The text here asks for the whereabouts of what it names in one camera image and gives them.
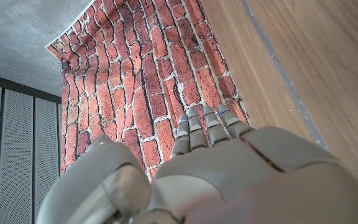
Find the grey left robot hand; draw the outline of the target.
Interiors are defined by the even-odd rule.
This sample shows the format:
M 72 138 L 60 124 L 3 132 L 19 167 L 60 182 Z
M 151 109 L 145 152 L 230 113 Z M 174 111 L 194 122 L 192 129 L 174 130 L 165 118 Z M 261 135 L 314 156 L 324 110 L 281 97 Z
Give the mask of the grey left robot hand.
M 130 149 L 97 137 L 52 186 L 37 223 L 358 223 L 358 180 L 284 129 L 226 106 L 180 116 L 170 159 L 148 179 Z

